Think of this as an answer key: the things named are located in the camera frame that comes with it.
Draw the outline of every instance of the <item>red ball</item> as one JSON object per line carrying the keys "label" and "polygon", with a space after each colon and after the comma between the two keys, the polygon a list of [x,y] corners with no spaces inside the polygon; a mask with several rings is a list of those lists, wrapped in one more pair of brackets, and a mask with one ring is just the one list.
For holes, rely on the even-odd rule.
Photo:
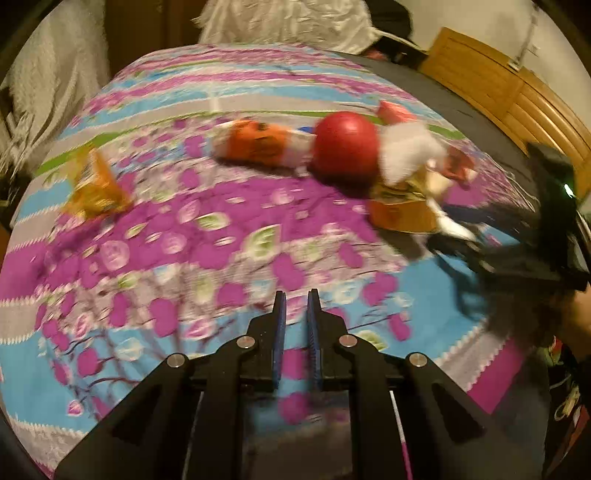
{"label": "red ball", "polygon": [[354,112],[336,112],[316,125],[312,170],[326,179],[368,183],[378,174],[375,125]]}

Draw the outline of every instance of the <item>candy wrapper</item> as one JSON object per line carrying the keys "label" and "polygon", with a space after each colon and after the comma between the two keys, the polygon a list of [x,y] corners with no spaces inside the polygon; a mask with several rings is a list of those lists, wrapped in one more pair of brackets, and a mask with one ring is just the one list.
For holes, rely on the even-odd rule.
{"label": "candy wrapper", "polygon": [[79,149],[68,164],[68,179],[74,191],[64,210],[85,219],[126,210],[130,198],[117,185],[102,154],[93,146]]}
{"label": "candy wrapper", "polygon": [[296,168],[308,163],[314,135],[256,120],[235,120],[212,129],[213,153],[229,161]]}

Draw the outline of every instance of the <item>blue stripe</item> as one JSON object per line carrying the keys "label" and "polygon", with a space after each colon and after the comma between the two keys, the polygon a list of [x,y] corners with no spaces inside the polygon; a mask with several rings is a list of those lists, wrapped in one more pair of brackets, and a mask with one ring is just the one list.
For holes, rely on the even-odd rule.
{"label": "blue stripe", "polygon": [[38,190],[23,202],[17,221],[45,208],[61,205],[67,201],[71,193],[72,186],[67,180],[55,183],[48,190]]}

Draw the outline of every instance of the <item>purple flower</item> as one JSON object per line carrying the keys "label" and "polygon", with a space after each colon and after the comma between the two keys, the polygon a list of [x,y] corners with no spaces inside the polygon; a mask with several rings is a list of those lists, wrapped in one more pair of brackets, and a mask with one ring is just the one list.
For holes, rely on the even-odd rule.
{"label": "purple flower", "polygon": [[384,292],[377,283],[370,282],[364,285],[363,290],[361,291],[361,296],[367,305],[375,307],[384,301],[386,298],[386,292]]}
{"label": "purple flower", "polygon": [[148,307],[154,319],[154,333],[160,338],[172,335],[178,326],[177,306],[167,299],[155,299]]}
{"label": "purple flower", "polygon": [[310,411],[308,396],[304,392],[293,392],[278,401],[279,414],[286,423],[297,425],[304,421]]}
{"label": "purple flower", "polygon": [[246,304],[244,286],[240,283],[224,283],[217,291],[218,307],[241,307]]}
{"label": "purple flower", "polygon": [[81,377],[96,375],[102,368],[99,362],[99,356],[92,347],[82,350],[80,355],[78,355],[77,366],[78,375]]}
{"label": "purple flower", "polygon": [[359,255],[353,246],[348,242],[343,242],[339,247],[339,257],[348,267],[363,267],[363,257]]}
{"label": "purple flower", "polygon": [[192,168],[184,170],[179,177],[179,181],[187,189],[196,189],[201,183],[199,175]]}
{"label": "purple flower", "polygon": [[51,341],[58,347],[62,352],[68,350],[70,346],[70,339],[65,333],[57,332],[53,337],[51,337]]}
{"label": "purple flower", "polygon": [[39,305],[39,308],[37,309],[37,317],[35,317],[35,331],[39,330],[39,328],[41,327],[41,322],[43,322],[46,313],[47,303],[41,303],[41,305]]}
{"label": "purple flower", "polygon": [[204,138],[201,135],[187,137],[184,141],[185,153],[190,158],[200,158],[202,156],[202,146]]}
{"label": "purple flower", "polygon": [[307,374],[307,351],[303,348],[284,350],[281,372],[286,378],[303,380]]}
{"label": "purple flower", "polygon": [[211,337],[216,331],[216,323],[211,319],[195,320],[185,331],[184,337],[189,340],[201,340]]}
{"label": "purple flower", "polygon": [[347,312],[344,311],[341,307],[333,307],[331,309],[326,310],[328,313],[332,315],[336,315],[337,317],[341,317],[345,321],[345,325],[349,328],[349,316]]}
{"label": "purple flower", "polygon": [[398,279],[393,275],[383,272],[377,272],[374,277],[374,283],[385,293],[398,291]]}
{"label": "purple flower", "polygon": [[402,320],[402,316],[399,313],[394,313],[388,317],[388,327],[399,342],[410,338],[410,327],[408,323]]}
{"label": "purple flower", "polygon": [[289,254],[282,253],[275,257],[271,269],[277,277],[280,286],[288,291],[299,290],[304,286],[306,276],[304,272],[297,268]]}
{"label": "purple flower", "polygon": [[68,367],[58,361],[53,362],[53,375],[62,385],[69,383]]}
{"label": "purple flower", "polygon": [[109,324],[112,327],[123,327],[127,323],[127,308],[129,300],[123,292],[117,292],[113,295],[113,305],[109,313]]}
{"label": "purple flower", "polygon": [[134,147],[143,147],[146,143],[148,143],[148,137],[139,137],[132,142],[132,145]]}
{"label": "purple flower", "polygon": [[70,290],[68,293],[64,295],[64,299],[61,301],[61,314],[65,317],[68,315],[72,308],[74,307],[74,301],[76,299],[76,294],[74,290]]}
{"label": "purple flower", "polygon": [[57,333],[57,321],[52,319],[45,322],[41,328],[41,333],[45,338],[53,337]]}
{"label": "purple flower", "polygon": [[109,407],[99,397],[92,397],[92,404],[95,406],[95,414],[99,417],[99,419],[106,417],[111,411],[111,407]]}
{"label": "purple flower", "polygon": [[187,126],[187,119],[185,118],[176,118],[173,122],[173,128],[176,130],[182,130]]}
{"label": "purple flower", "polygon": [[123,191],[127,194],[133,194],[135,190],[135,172],[130,171],[124,173],[119,177],[117,182],[119,186],[123,189]]}
{"label": "purple flower", "polygon": [[67,415],[69,417],[79,417],[84,413],[84,407],[78,400],[72,400],[68,403]]}

